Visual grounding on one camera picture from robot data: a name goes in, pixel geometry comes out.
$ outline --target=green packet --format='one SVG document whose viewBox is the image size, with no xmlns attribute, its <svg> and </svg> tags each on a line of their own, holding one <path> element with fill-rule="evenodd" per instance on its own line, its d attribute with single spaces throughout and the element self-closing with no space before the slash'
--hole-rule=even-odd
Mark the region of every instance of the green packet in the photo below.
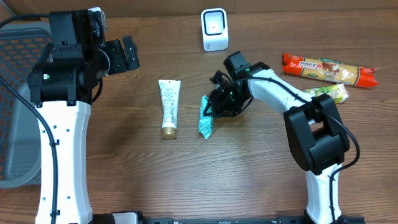
<svg viewBox="0 0 398 224">
<path fill-rule="evenodd" d="M 331 96 L 335 103 L 342 103 L 347 100 L 348 92 L 344 87 L 344 84 L 337 84 L 332 86 L 326 87 L 319 87 L 319 88 L 311 88 L 304 90 L 305 93 L 309 93 L 312 96 L 320 96 L 324 93 Z"/>
</svg>

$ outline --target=cable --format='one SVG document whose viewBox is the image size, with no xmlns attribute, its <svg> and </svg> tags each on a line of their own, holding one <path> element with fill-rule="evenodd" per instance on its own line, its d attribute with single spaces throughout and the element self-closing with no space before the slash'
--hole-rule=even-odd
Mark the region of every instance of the cable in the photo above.
<svg viewBox="0 0 398 224">
<path fill-rule="evenodd" d="M 12 21 L 26 19 L 26 18 L 40 18 L 40 17 L 48 18 L 49 15 L 48 14 L 28 14 L 28 15 L 23 15 L 23 16 L 12 16 L 0 23 L 0 29 Z"/>
<path fill-rule="evenodd" d="M 356 149 L 356 155 L 354 160 L 352 160 L 349 164 L 344 165 L 342 167 L 340 167 L 339 169 L 333 171 L 330 175 L 330 180 L 329 180 L 329 188 L 330 188 L 330 195 L 329 195 L 329 199 L 330 199 L 330 210 L 331 210 L 331 216 L 332 216 L 332 220 L 334 224 L 337 224 L 336 222 L 336 217 L 335 217 L 335 208 L 333 206 L 333 181 L 334 181 L 334 177 L 335 175 L 342 171 L 345 170 L 351 166 L 353 166 L 355 163 L 358 162 L 359 157 L 361 155 L 361 150 L 359 148 L 359 143 L 356 140 L 354 134 L 348 130 L 348 128 L 346 126 L 344 126 L 341 122 L 339 122 L 336 118 L 332 117 L 332 115 L 324 112 L 321 108 L 315 106 L 313 103 L 304 100 L 303 98 L 301 98 L 298 94 L 294 93 L 291 89 L 287 88 L 284 84 L 282 84 L 281 82 L 277 81 L 277 80 L 273 80 L 271 78 L 266 78 L 266 77 L 247 77 L 247 78 L 242 78 L 240 80 L 236 80 L 231 82 L 230 84 L 228 84 L 226 87 L 224 87 L 223 90 L 226 90 L 230 85 L 233 85 L 235 83 L 241 82 L 241 81 L 245 81 L 245 80 L 264 80 L 264 81 L 269 81 L 269 82 L 273 82 L 277 85 L 279 85 L 280 87 L 282 87 L 284 90 L 286 90 L 288 93 L 290 93 L 292 96 L 294 96 L 296 99 L 300 100 L 301 102 L 305 103 L 306 105 L 309 105 L 311 107 L 313 107 L 314 109 L 316 109 L 317 111 L 319 111 L 319 113 L 321 113 L 323 116 L 327 116 L 328 118 L 330 118 L 332 121 L 334 121 L 338 126 L 340 126 L 346 133 L 347 135 L 351 138 L 351 140 L 353 141 L 354 145 L 355 145 L 355 149 Z"/>
<path fill-rule="evenodd" d="M 58 162 L 57 162 L 57 150 L 55 145 L 57 143 L 54 140 L 54 136 L 51 132 L 49 124 L 44 120 L 43 116 L 27 101 L 25 100 L 13 87 L 11 87 L 2 76 L 0 76 L 0 83 L 3 84 L 23 105 L 25 105 L 43 124 L 45 131 L 50 139 L 51 153 L 52 153 L 52 165 L 53 165 L 53 192 L 52 192 L 52 213 L 51 213 L 51 224 L 55 224 L 57 218 L 57 199 L 58 199 Z"/>
<path fill-rule="evenodd" d="M 93 97 L 93 100 L 91 103 L 94 103 L 94 101 L 96 101 L 98 99 L 98 97 L 100 97 L 101 93 L 102 93 L 102 87 L 103 87 L 104 83 L 102 81 L 102 78 L 99 79 L 99 87 L 97 90 L 97 93 L 95 94 L 95 96 Z"/>
</svg>

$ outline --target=gold cap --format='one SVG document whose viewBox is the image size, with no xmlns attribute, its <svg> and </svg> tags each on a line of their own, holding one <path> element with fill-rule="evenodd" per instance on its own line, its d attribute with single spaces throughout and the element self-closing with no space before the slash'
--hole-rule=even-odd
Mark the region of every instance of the gold cap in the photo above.
<svg viewBox="0 0 398 224">
<path fill-rule="evenodd" d="M 177 129 L 173 127 L 162 128 L 162 139 L 175 139 L 177 137 Z"/>
</svg>

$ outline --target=brand logo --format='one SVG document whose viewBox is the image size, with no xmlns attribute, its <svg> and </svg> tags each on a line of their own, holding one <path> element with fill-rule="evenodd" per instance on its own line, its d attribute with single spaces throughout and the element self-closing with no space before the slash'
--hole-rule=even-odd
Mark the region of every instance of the brand logo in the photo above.
<svg viewBox="0 0 398 224">
<path fill-rule="evenodd" d="M 322 68 L 321 64 L 312 63 L 312 62 L 303 62 L 303 61 L 301 61 L 299 65 L 301 67 L 304 67 L 304 68 Z"/>
</svg>

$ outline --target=wooden table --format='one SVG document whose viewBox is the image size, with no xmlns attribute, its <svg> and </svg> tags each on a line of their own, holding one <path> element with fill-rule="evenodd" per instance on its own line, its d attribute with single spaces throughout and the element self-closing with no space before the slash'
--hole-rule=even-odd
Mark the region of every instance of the wooden table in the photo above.
<svg viewBox="0 0 398 224">
<path fill-rule="evenodd" d="M 142 210 L 148 217 L 269 218 L 301 215 L 304 172 L 290 155 L 284 120 L 259 100 L 236 118 L 198 133 L 209 78 L 240 50 L 298 89 L 331 83 L 282 73 L 281 55 L 325 57 L 376 67 L 377 87 L 347 87 L 338 105 L 361 145 L 361 159 L 340 175 L 344 214 L 368 223 L 398 222 L 398 9 L 230 14 L 229 48 L 202 49 L 200 16 L 109 19 L 108 40 L 132 35 L 138 70 L 104 79 L 87 134 L 87 184 L 95 213 Z M 178 138 L 160 138 L 158 79 L 182 81 Z M 354 157 L 346 153 L 346 163 Z M 33 223 L 40 186 L 0 190 L 0 223 Z"/>
</svg>

